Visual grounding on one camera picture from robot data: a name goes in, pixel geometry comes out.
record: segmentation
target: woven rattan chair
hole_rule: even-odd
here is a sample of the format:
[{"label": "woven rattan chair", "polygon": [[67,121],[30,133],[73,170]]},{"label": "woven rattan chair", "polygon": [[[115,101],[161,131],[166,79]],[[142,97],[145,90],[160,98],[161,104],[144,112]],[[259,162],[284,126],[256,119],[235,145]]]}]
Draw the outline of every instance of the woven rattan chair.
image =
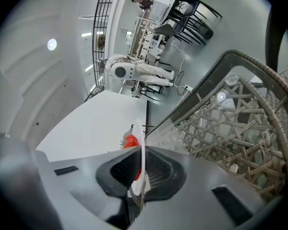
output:
[{"label": "woven rattan chair", "polygon": [[[228,75],[243,66],[261,81]],[[267,201],[288,181],[288,71],[225,52],[147,143],[212,161]]]}]

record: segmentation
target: white wall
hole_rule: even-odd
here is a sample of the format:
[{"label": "white wall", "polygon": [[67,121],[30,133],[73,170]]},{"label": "white wall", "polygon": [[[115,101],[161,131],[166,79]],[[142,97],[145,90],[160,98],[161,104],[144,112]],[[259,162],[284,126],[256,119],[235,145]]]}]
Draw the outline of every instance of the white wall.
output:
[{"label": "white wall", "polygon": [[146,101],[103,91],[64,118],[39,144],[50,161],[94,156],[120,149],[134,121],[146,120]]},{"label": "white wall", "polygon": [[79,1],[22,0],[0,30],[0,131],[32,148],[88,96],[75,43]]}]

